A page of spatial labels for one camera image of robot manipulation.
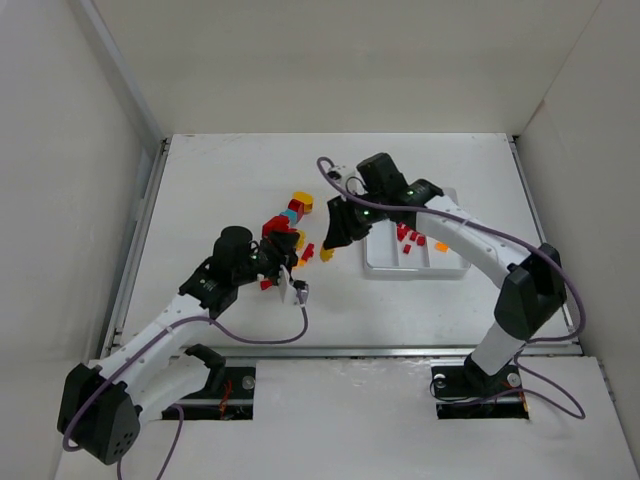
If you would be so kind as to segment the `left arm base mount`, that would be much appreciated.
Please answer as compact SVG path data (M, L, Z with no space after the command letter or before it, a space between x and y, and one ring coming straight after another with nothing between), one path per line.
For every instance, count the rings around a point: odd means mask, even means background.
M185 354L208 369L204 386L180 401L186 420L245 421L253 419L256 365L229 361L196 344Z

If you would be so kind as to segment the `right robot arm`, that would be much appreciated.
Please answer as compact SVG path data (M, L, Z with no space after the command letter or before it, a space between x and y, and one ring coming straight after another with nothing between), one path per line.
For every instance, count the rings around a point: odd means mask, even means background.
M486 390L498 383L506 365L566 302L554 247L534 247L479 223L426 179L408 183L389 154L375 154L357 165L361 194L348 190L348 175L332 160L321 157L316 164L338 193L327 203L324 249L349 246L364 239L374 224L389 220L446 244L498 288L494 322L464 362L463 375L474 388Z

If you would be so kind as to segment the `large red lego assembly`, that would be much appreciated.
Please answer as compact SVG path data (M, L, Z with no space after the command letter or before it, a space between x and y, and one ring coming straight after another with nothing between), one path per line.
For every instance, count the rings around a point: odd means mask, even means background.
M304 205L301 202L294 200L293 198L289 201L288 206L283 211L287 209L296 211L298 213L298 223L306 213ZM263 238L268 237L272 232L291 233L296 230L298 223L296 225L290 225L285 217L280 216L280 213L272 217L262 226Z

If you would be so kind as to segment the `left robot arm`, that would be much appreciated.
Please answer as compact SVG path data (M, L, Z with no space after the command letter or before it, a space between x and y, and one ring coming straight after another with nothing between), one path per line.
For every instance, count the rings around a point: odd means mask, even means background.
M117 463L143 426L207 381L220 383L225 358L195 339L217 325L241 287L269 280L283 303L303 308L308 285L291 276L299 238L288 227L260 240L245 227L224 228L161 314L116 352L67 375L57 420L64 451Z

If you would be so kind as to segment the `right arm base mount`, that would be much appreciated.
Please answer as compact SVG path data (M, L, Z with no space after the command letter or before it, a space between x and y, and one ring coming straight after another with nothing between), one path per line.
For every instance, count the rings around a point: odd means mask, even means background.
M431 367L429 391L439 420L528 420L519 370L507 365L486 385L473 385L462 365Z

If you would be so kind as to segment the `yellow lego block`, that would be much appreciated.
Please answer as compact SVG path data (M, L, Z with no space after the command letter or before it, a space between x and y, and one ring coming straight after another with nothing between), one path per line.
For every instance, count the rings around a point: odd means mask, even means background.
M319 257L322 262L328 262L333 258L334 253L335 253L334 249L326 249L322 247L319 253Z

